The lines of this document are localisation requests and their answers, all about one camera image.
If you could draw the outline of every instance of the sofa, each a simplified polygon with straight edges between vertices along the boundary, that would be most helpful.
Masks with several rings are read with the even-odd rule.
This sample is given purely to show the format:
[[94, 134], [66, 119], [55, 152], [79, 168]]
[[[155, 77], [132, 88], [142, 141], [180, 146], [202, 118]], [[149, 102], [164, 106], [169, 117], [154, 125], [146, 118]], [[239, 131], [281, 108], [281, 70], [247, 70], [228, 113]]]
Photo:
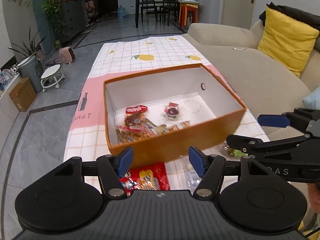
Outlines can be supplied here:
[[[193, 23], [183, 34], [220, 71], [256, 118], [303, 107], [302, 99], [320, 85], [319, 51], [312, 51], [298, 78], [282, 63], [257, 50], [263, 31], [259, 20], [250, 30]], [[270, 140], [302, 135], [291, 127], [262, 128]]]

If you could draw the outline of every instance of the gray marble floor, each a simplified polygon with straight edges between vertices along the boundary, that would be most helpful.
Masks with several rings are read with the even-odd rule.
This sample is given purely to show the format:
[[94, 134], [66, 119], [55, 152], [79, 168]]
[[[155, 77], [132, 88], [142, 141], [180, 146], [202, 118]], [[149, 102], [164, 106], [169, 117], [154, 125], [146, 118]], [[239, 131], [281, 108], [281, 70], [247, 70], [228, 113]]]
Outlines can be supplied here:
[[[140, 19], [138, 29], [135, 28], [134, 16], [102, 21], [92, 28], [94, 30], [88, 35], [81, 34], [72, 41], [72, 48], [78, 44], [74, 49], [76, 60], [70, 65], [62, 66], [66, 78], [60, 84], [60, 89], [40, 92], [29, 110], [78, 100], [92, 64], [105, 41], [135, 41], [149, 36], [183, 33], [172, 24], [168, 27], [164, 23], [155, 22], [151, 16], [145, 16], [143, 24]], [[51, 59], [57, 56], [58, 53], [55, 53]], [[3, 212], [0, 215], [0, 239], [11, 240], [22, 230], [14, 209], [14, 201], [19, 192], [62, 163], [75, 109], [76, 106], [67, 106], [31, 114], [17, 148], [13, 151], [28, 115], [27, 112], [19, 113], [0, 153], [0, 204]]]

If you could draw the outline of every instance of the hand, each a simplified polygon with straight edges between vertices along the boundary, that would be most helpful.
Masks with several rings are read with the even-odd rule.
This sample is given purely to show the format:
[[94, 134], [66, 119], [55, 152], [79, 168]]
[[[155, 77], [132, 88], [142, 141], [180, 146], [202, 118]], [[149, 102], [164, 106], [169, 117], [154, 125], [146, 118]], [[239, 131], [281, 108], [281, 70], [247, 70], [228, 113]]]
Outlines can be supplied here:
[[320, 188], [316, 184], [308, 183], [308, 197], [314, 213], [320, 214]]

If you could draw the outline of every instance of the cardboard box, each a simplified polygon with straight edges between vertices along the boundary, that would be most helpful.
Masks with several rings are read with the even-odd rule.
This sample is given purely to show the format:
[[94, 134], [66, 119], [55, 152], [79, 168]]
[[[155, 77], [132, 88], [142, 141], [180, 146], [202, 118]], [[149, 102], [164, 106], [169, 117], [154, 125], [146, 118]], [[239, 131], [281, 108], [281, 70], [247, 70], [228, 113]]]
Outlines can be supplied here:
[[9, 93], [10, 98], [20, 112], [28, 110], [29, 106], [36, 99], [36, 92], [34, 91], [30, 79], [23, 78]]
[[[246, 110], [234, 92], [202, 64], [159, 68], [106, 80], [104, 98], [109, 150], [118, 155], [132, 146], [131, 168], [178, 159], [188, 155], [190, 146], [205, 150], [223, 142], [236, 131]], [[162, 115], [164, 105], [169, 102], [183, 108], [179, 120], [168, 120]], [[119, 144], [116, 125], [123, 123], [127, 107], [139, 105], [148, 107], [147, 118], [158, 126], [188, 120], [191, 126]]]

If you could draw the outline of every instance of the light blue pillow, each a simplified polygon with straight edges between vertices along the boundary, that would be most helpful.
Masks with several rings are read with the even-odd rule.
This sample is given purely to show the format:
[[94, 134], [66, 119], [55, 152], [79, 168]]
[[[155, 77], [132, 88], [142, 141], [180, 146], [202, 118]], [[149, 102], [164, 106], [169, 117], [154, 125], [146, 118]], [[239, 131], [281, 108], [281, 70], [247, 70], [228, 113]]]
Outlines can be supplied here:
[[320, 86], [302, 101], [307, 108], [320, 110]]

